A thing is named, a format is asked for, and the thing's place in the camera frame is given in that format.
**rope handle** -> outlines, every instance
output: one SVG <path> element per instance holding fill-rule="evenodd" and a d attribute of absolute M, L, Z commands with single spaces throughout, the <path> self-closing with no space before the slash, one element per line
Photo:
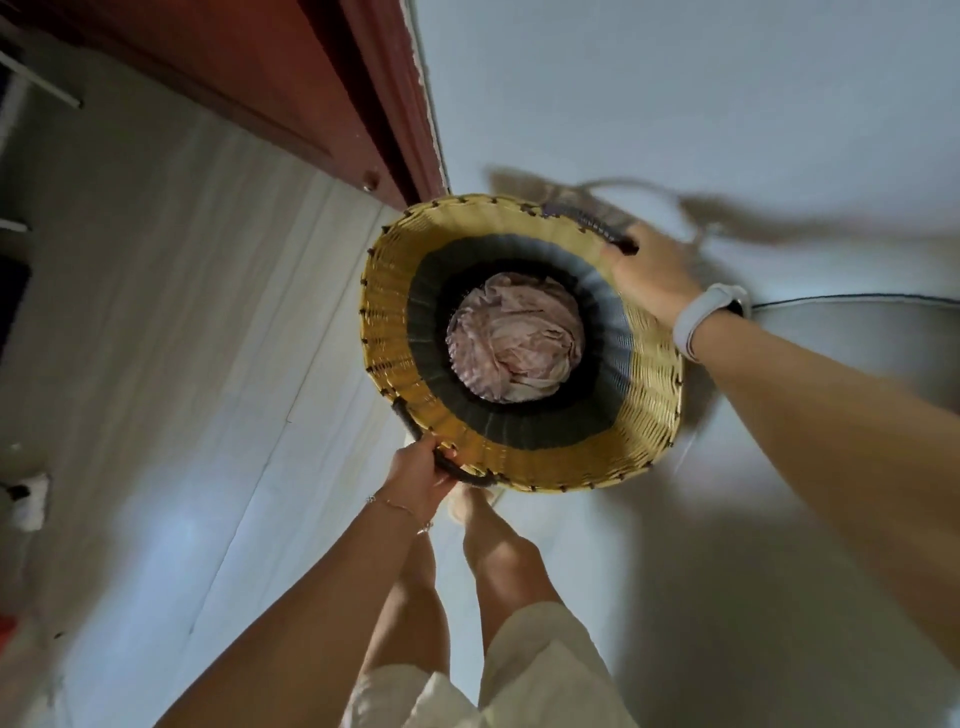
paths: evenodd
<path fill-rule="evenodd" d="M 577 223 L 577 225 L 596 232 L 608 243 L 615 245 L 624 255 L 636 255 L 640 250 L 632 237 L 614 230 L 600 218 L 591 215 L 589 212 L 583 212 L 578 207 L 565 205 L 564 203 L 546 203 L 540 207 L 540 210 L 542 210 L 546 217 L 563 216 L 570 218 L 573 222 Z"/>
<path fill-rule="evenodd" d="M 414 420 L 413 415 L 410 414 L 410 410 L 407 409 L 407 401 L 403 397 L 397 397 L 392 407 L 396 415 L 400 418 L 400 421 L 403 422 L 403 425 L 407 428 L 407 431 L 410 432 L 410 435 L 415 441 L 419 442 L 420 438 L 423 437 L 423 430 L 420 429 L 417 421 Z M 457 478 L 460 482 L 467 483 L 467 485 L 474 485 L 477 488 L 489 488 L 496 483 L 496 475 L 491 471 L 487 471 L 485 475 L 469 473 L 444 456 L 439 448 L 433 451 L 433 459 L 438 468 L 445 473 L 453 475 L 453 477 Z"/>

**white smartwatch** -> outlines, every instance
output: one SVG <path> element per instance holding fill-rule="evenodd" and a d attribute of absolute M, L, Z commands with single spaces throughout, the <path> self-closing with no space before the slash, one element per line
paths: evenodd
<path fill-rule="evenodd" d="M 681 354 L 690 361 L 699 361 L 690 348 L 693 342 L 693 333 L 707 316 L 714 311 L 724 309 L 749 319 L 751 313 L 750 294 L 747 293 L 745 288 L 738 285 L 714 283 L 694 299 L 690 305 L 680 312 L 677 322 L 673 325 L 673 342 L 677 345 Z"/>

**yellow woven basket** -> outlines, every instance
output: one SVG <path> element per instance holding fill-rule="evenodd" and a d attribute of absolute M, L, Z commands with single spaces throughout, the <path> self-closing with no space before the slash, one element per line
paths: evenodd
<path fill-rule="evenodd" d="M 574 220 L 508 197 L 445 197 L 408 209 L 383 229 L 361 280 L 364 363 L 380 394 L 408 425 L 455 445 L 465 470 L 485 482 L 566 492 L 650 467 L 680 426 L 683 360 L 670 332 L 616 293 L 602 242 Z M 583 361 L 543 400 L 482 400 L 450 367 L 450 316 L 502 271 L 549 276 L 580 308 Z"/>

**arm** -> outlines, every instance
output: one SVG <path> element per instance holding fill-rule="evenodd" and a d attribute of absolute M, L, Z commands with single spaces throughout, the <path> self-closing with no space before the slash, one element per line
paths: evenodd
<path fill-rule="evenodd" d="M 217 658 L 157 728 L 340 724 L 410 544 L 453 487 L 434 468 L 436 446 L 434 437 L 424 436 L 397 452 L 377 502 Z"/>
<path fill-rule="evenodd" d="M 604 252 L 621 292 L 672 327 L 699 293 L 646 225 Z M 692 348 L 783 479 L 960 667 L 960 418 L 729 312 Z"/>

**crumpled fabric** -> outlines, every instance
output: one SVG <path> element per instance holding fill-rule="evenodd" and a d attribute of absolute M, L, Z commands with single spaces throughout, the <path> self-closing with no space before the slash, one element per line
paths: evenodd
<path fill-rule="evenodd" d="M 478 397 L 539 400 L 584 353 L 576 299 L 555 280 L 498 273 L 464 298 L 446 329 L 454 373 Z"/>

